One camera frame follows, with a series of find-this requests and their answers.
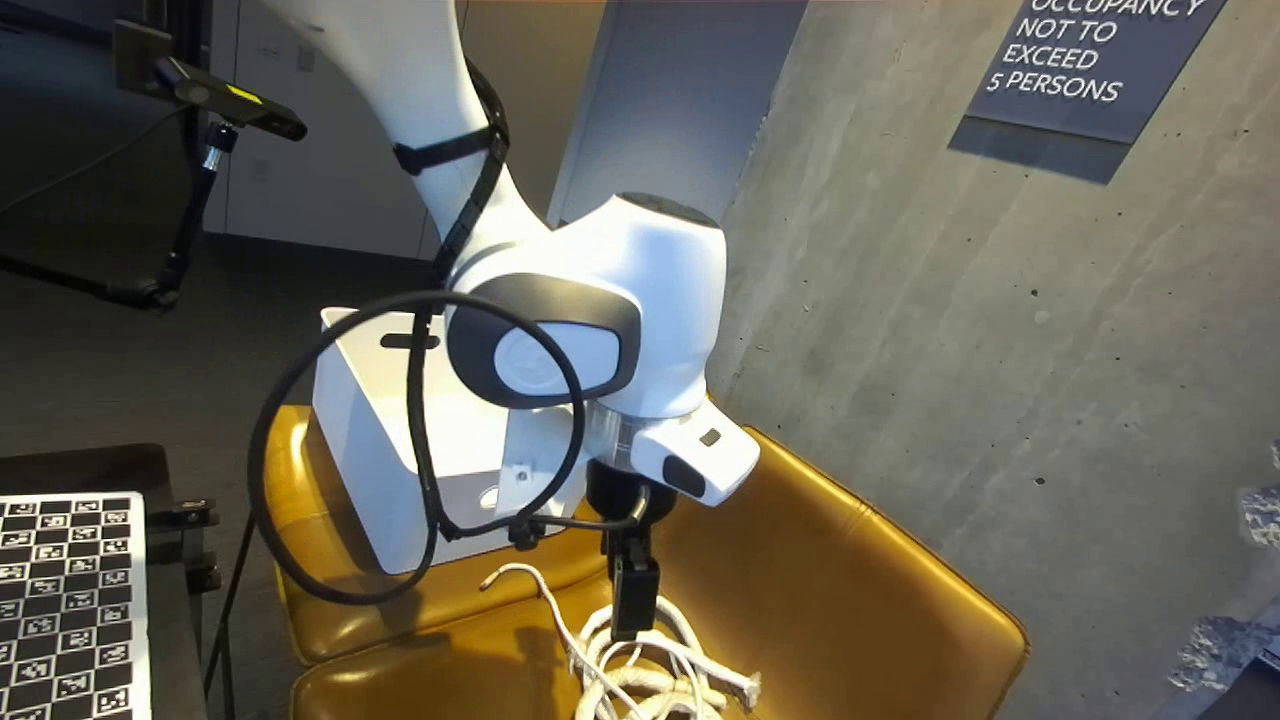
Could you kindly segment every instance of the tangled white cable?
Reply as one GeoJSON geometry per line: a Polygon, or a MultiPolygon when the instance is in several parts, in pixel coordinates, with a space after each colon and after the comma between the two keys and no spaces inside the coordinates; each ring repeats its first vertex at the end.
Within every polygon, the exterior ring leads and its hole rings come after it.
{"type": "Polygon", "coordinates": [[[492,590],[506,572],[526,572],[536,582],[548,614],[558,619],[562,641],[568,645],[568,668],[586,683],[577,703],[577,720],[663,720],[663,715],[696,715],[716,720],[727,703],[716,683],[738,688],[743,707],[762,699],[762,677],[740,677],[714,656],[706,656],[691,624],[674,602],[656,602],[663,634],[637,634],[637,641],[612,641],[612,609],[598,609],[588,624],[571,637],[566,614],[534,566],[506,566],[484,575],[479,590],[492,590]]]}

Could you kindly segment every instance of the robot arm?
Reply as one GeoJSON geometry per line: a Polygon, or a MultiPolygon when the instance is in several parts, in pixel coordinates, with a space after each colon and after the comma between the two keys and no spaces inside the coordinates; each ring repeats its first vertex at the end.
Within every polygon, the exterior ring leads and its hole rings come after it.
{"type": "MultiPolygon", "coordinates": [[[[268,7],[355,79],[393,143],[425,148],[488,126],[451,0],[268,7]]],[[[479,158],[464,158],[412,182],[441,238],[479,168],[479,158]]],[[[610,200],[553,232],[500,172],[473,238],[451,253],[456,291],[517,307],[568,354],[593,400],[593,461],[702,503],[722,503],[757,470],[757,444],[706,387],[723,300],[722,228],[648,200],[610,200]]],[[[513,412],[568,400],[558,365],[520,328],[451,311],[446,337],[478,395],[513,412]]]]}

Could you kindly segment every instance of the sign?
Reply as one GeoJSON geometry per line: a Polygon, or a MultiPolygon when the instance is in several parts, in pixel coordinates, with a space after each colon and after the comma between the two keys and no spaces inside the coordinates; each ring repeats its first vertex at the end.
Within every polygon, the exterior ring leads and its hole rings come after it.
{"type": "Polygon", "coordinates": [[[1222,7],[1224,0],[1025,0],[963,120],[1128,148],[1222,7]]]}

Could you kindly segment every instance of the chair backrest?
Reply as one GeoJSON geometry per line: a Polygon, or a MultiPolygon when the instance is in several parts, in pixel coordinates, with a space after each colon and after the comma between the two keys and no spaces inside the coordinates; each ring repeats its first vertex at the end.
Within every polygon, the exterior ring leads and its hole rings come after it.
{"type": "Polygon", "coordinates": [[[678,509],[656,557],[706,648],[764,677],[762,715],[994,715],[1025,634],[864,500],[757,439],[757,476],[723,509],[678,509]]]}

